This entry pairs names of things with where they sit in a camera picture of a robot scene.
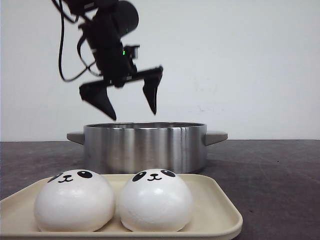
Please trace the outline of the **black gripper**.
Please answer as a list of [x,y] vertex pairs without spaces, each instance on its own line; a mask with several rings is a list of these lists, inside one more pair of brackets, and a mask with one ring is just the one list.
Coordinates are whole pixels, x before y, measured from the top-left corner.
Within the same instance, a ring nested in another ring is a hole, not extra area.
[[[137,28],[137,14],[96,14],[93,18],[83,17],[83,36],[87,41],[95,59],[97,68],[104,80],[112,80],[117,86],[121,77],[137,72],[137,67],[123,55],[125,45],[121,38]],[[136,77],[144,80],[142,91],[154,115],[157,113],[157,92],[163,76],[164,68],[158,67],[139,71]],[[115,110],[108,98],[107,84],[103,80],[84,83],[79,87],[83,101],[116,120]]]

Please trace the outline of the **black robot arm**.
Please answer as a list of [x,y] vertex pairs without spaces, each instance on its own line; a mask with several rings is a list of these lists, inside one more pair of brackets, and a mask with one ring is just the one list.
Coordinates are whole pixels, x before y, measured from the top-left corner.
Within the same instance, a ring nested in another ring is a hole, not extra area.
[[126,0],[67,0],[66,4],[75,19],[63,11],[62,1],[53,1],[61,20],[76,23],[83,34],[77,43],[81,52],[83,42],[88,42],[102,80],[84,83],[79,88],[81,99],[116,120],[116,113],[108,98],[107,87],[121,88],[124,84],[144,80],[142,88],[149,107],[157,112],[157,91],[163,75],[163,67],[138,71],[133,60],[138,56],[138,45],[126,45],[121,37],[133,31],[139,23],[136,8]]

